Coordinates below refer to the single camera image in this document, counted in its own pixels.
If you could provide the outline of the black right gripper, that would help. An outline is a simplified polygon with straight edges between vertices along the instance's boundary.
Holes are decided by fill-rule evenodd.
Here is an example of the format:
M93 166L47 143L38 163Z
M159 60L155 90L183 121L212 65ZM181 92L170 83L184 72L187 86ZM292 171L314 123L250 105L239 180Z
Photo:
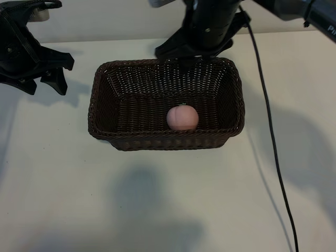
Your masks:
M233 37L250 23L248 14L238 10L241 1L183 3L186 9L182 27L155 49L159 62L176 59L182 72L229 49Z

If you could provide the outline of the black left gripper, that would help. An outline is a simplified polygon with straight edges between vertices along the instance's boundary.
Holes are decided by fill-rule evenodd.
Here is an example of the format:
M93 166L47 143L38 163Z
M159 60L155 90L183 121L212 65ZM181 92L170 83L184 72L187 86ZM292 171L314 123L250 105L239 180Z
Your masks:
M34 79L40 77L42 83L66 95L63 69L72 70L73 57L42 46L27 28L29 22L48 19L48 9L1 9L1 83L34 95Z

